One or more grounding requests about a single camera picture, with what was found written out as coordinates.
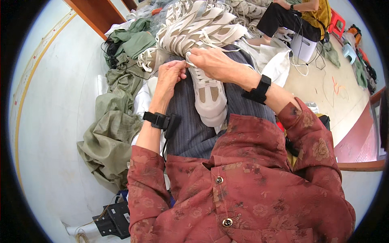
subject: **blue plastic stool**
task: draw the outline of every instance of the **blue plastic stool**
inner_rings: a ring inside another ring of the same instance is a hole
[[[344,57],[347,57],[349,56],[351,58],[351,61],[350,61],[350,64],[353,64],[355,62],[355,59],[357,58],[357,54],[355,53],[355,51],[352,49],[351,45],[350,44],[345,44],[343,47],[342,47],[342,51],[343,51],[343,56]]]

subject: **gray striped pants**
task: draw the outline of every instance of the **gray striped pants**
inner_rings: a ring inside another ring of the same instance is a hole
[[[225,50],[237,50],[235,45],[227,45]],[[232,60],[254,66],[251,56],[245,51],[225,52]],[[174,56],[166,60],[183,60],[182,57]],[[174,87],[174,95],[167,108],[167,114],[181,116],[181,123],[168,141],[166,151],[168,154],[209,159],[216,140],[226,130],[216,134],[214,128],[207,127],[200,119],[195,108],[195,92],[193,90],[192,77],[186,71],[187,78],[178,82]],[[265,105],[256,103],[241,97],[244,90],[236,84],[224,84],[227,97],[227,122],[230,114],[251,115],[266,119],[275,124],[274,112]]]

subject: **black pants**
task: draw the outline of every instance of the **black pants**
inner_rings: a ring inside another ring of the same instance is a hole
[[[320,28],[313,27],[300,16],[295,15],[292,11],[284,9],[277,3],[271,3],[259,21],[257,28],[265,35],[273,37],[278,27],[285,27],[299,33],[311,41],[320,41]]]

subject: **shirt button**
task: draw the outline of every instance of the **shirt button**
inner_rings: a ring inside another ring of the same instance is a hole
[[[232,225],[232,219],[224,219],[223,220],[224,227],[230,227],[231,225]]]
[[[215,182],[217,184],[222,184],[223,183],[223,177],[216,177]]]

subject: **wristwatch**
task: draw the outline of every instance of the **wristwatch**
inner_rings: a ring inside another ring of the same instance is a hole
[[[262,75],[262,78],[257,86],[256,89],[252,89],[250,92],[245,91],[242,94],[242,97],[258,102],[262,105],[265,105],[265,100],[266,100],[266,92],[269,88],[269,86],[272,84],[271,78],[268,76]]]

